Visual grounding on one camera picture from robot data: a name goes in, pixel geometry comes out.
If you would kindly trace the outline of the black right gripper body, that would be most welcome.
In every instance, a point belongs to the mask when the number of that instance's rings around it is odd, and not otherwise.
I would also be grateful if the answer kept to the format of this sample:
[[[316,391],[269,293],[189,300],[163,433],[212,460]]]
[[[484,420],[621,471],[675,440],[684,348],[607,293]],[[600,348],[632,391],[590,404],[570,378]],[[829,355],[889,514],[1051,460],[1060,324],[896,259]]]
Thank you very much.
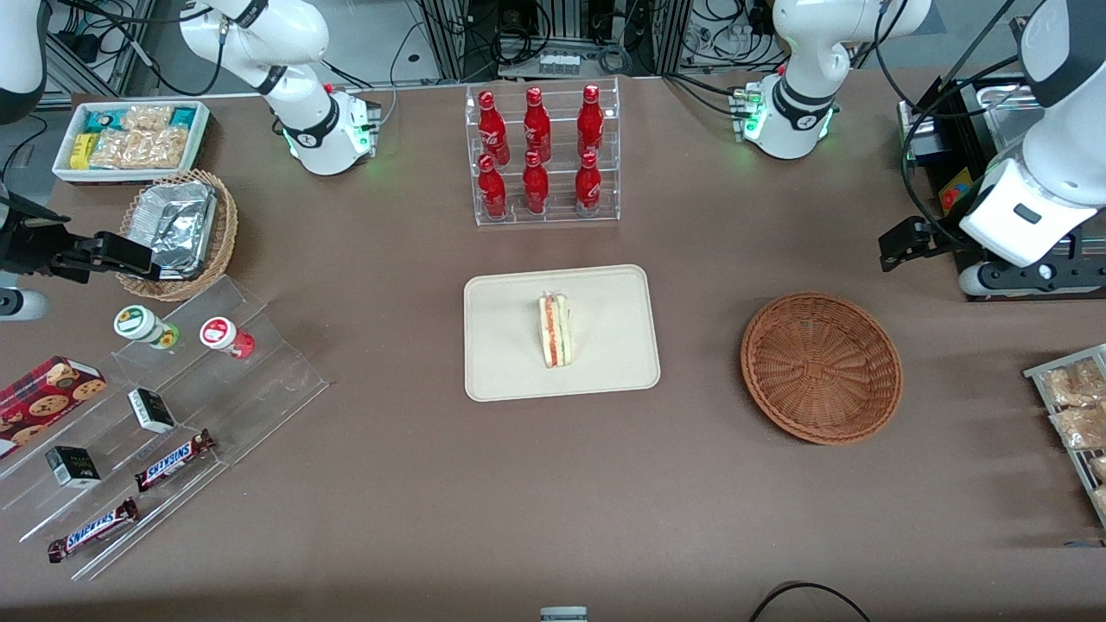
[[[56,256],[71,248],[66,222],[71,218],[46,209],[20,194],[3,195],[1,269],[15,274],[63,276]]]

